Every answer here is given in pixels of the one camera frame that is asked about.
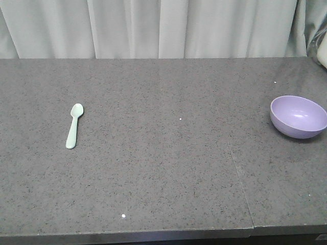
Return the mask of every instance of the white curtain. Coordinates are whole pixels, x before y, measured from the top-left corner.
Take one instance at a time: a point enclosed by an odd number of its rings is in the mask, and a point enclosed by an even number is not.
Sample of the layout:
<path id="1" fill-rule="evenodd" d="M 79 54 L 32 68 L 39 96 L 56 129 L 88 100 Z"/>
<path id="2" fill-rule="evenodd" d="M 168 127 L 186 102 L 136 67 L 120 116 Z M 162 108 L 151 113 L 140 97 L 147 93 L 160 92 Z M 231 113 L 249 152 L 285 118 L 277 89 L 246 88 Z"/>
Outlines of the white curtain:
<path id="1" fill-rule="evenodd" d="M 0 58 L 305 56 L 327 0 L 0 0 Z"/>

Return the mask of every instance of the granite surface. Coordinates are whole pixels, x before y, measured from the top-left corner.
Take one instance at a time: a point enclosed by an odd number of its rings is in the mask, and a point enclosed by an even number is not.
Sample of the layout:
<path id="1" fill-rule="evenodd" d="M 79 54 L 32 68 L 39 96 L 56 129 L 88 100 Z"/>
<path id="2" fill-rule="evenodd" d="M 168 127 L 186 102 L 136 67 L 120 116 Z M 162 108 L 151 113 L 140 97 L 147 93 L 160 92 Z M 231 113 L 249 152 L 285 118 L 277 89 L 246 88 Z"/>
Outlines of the granite surface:
<path id="1" fill-rule="evenodd" d="M 294 140 L 269 118 L 285 94 L 327 107 L 310 58 L 0 60 L 0 74 L 0 243 L 327 232 L 327 133 Z"/>
<path id="2" fill-rule="evenodd" d="M 183 60 L 2 60 L 3 243 L 248 236 L 228 101 L 208 71 Z M 75 103 L 84 115 L 68 150 Z"/>

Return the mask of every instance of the mint green spoon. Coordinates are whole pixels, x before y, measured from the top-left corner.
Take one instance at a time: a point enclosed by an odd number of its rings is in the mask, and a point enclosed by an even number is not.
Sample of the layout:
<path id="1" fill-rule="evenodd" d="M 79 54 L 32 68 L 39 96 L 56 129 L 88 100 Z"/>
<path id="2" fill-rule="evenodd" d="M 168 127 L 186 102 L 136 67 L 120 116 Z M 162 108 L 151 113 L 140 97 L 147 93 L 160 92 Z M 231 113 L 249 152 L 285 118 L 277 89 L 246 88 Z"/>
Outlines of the mint green spoon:
<path id="1" fill-rule="evenodd" d="M 83 115 L 83 113 L 84 113 L 83 106 L 81 104 L 74 104 L 71 111 L 71 116 L 73 117 L 73 121 L 66 141 L 66 148 L 68 149 L 72 149 L 76 145 L 77 120 L 81 115 Z"/>

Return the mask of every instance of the plastic bowl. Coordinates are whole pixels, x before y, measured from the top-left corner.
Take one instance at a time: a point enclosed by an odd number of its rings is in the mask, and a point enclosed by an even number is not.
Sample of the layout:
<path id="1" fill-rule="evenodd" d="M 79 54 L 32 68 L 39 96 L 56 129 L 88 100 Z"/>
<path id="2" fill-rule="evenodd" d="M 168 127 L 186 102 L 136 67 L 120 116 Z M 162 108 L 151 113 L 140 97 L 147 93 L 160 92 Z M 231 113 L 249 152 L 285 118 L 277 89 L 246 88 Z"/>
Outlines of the plastic bowl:
<path id="1" fill-rule="evenodd" d="M 327 112 L 320 105 L 293 95 L 275 98 L 270 118 L 280 132 L 296 139 L 314 137 L 327 127 Z"/>

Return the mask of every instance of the spoon handle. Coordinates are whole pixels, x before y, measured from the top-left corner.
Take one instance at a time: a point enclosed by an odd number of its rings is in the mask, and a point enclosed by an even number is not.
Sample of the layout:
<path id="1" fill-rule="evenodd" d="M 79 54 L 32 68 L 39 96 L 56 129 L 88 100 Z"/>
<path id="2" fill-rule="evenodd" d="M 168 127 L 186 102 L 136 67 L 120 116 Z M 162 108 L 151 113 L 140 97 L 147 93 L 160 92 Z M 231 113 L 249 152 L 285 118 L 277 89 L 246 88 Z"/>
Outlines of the spoon handle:
<path id="1" fill-rule="evenodd" d="M 77 132 L 77 118 L 73 117 L 71 129 L 68 133 L 68 138 L 66 141 L 66 148 L 72 149 L 76 145 L 76 132 Z"/>

